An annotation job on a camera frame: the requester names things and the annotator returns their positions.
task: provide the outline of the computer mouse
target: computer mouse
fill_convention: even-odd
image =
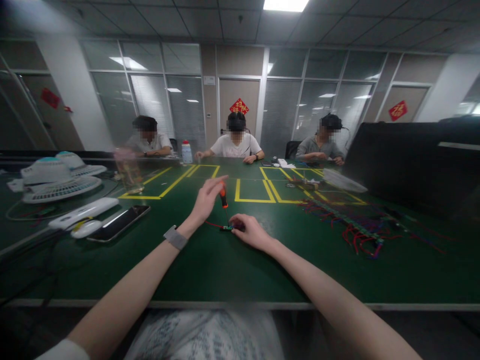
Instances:
[[[74,239],[82,239],[93,234],[102,227],[102,222],[99,220],[91,220],[82,224],[77,231],[71,231],[70,235]]]

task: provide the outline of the water bottle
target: water bottle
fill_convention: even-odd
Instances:
[[[194,162],[192,158],[192,148],[187,140],[183,140],[181,144],[181,157],[183,158],[184,164],[191,164]]]
[[[145,187],[133,150],[120,147],[115,150],[113,157],[127,194],[141,193]]]

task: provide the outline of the green table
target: green table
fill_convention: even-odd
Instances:
[[[458,241],[434,239],[446,251],[438,253],[425,243],[395,239],[385,243],[377,260],[356,255],[342,239],[345,227],[320,222],[306,214],[299,200],[307,197],[299,189],[285,187],[286,176],[321,179],[321,170],[262,167],[259,162],[245,165],[241,159],[210,158],[201,165],[163,168],[145,178],[140,196],[113,194],[122,209],[135,204],[151,206],[148,215],[109,244],[65,236],[56,246],[52,265],[58,272],[57,283],[46,278],[13,303],[38,306],[52,295],[51,306],[91,306],[98,301],[135,264],[154,249],[163,233],[179,225],[190,213],[198,189],[205,179],[229,175],[228,215],[246,213],[291,250],[332,276],[362,302],[376,310],[478,310],[480,309],[480,262],[478,234],[468,229],[451,228],[442,221],[389,204],[426,226]],[[7,181],[3,175],[0,179]],[[102,195],[107,188],[91,196],[64,201],[75,208]],[[20,198],[2,187],[6,211]],[[328,201],[336,193],[322,193]],[[361,207],[366,201],[382,203],[367,194],[341,194],[349,204]],[[120,207],[104,217],[118,213]],[[41,227],[1,221],[4,233],[0,249],[32,234]],[[208,221],[225,225],[225,211],[218,204]],[[38,276],[35,265],[48,256],[44,248],[29,255],[0,275],[0,298],[11,296]],[[235,303],[254,303],[266,309],[311,309],[313,306],[293,279],[267,255],[248,247],[229,232],[204,224],[190,239],[168,270],[155,292],[151,307],[218,308]]]

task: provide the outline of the white pillar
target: white pillar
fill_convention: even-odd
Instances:
[[[73,111],[70,118],[85,150],[112,151],[114,144],[78,40],[50,34],[35,39],[63,103]]]
[[[450,55],[431,90],[416,123],[451,118],[480,73],[480,55]]]

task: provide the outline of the black smartphone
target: black smartphone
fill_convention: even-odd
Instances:
[[[87,236],[86,239],[100,243],[108,243],[149,211],[150,206],[134,205],[107,222],[93,234]]]

